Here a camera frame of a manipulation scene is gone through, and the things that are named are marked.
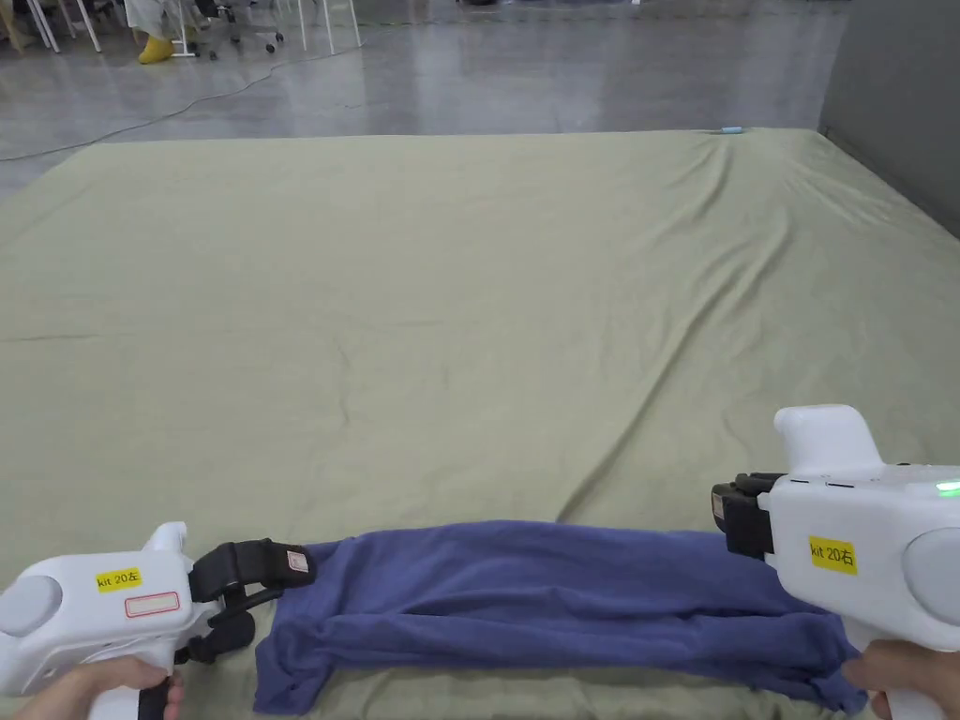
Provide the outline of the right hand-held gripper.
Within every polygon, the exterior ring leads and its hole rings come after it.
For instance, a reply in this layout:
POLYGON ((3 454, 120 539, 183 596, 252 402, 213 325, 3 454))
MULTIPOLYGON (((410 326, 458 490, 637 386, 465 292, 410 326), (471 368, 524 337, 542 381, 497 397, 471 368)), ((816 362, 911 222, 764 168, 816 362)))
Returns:
POLYGON ((958 467, 885 463, 846 405, 784 408, 773 423, 787 473, 712 487, 727 550, 766 559, 790 595, 837 615, 858 651, 903 640, 957 652, 958 467))

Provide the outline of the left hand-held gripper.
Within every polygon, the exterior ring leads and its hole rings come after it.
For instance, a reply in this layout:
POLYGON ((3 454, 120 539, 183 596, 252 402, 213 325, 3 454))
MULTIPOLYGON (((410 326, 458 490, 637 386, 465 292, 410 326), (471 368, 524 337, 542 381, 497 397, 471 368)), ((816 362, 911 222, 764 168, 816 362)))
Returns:
POLYGON ((251 610, 312 584, 305 547, 229 542, 194 563, 183 522, 159 525, 141 550, 37 562, 1 596, 1 693, 29 697, 69 670, 136 656, 172 672, 248 647, 251 610), (247 595, 247 587, 263 590, 247 595))

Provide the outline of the person's left hand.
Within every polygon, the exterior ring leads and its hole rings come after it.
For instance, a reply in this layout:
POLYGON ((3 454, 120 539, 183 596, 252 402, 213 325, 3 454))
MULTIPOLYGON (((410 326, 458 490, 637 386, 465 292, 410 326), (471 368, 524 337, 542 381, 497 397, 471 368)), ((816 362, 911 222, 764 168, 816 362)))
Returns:
POLYGON ((168 675, 133 655, 76 666, 33 696, 11 719, 85 719, 99 696, 118 688, 144 690, 168 683, 164 719, 181 714, 185 688, 177 673, 168 675))

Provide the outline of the person's right hand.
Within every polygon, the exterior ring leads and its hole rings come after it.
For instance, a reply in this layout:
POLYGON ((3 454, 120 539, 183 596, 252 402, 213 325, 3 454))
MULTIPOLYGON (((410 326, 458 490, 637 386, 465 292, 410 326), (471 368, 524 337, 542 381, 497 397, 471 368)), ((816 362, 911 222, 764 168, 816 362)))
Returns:
POLYGON ((870 705, 881 719, 892 719, 891 691, 912 691, 939 706, 947 719, 959 717, 959 654, 936 652, 905 641, 877 640, 849 659, 842 673, 871 694, 870 705))

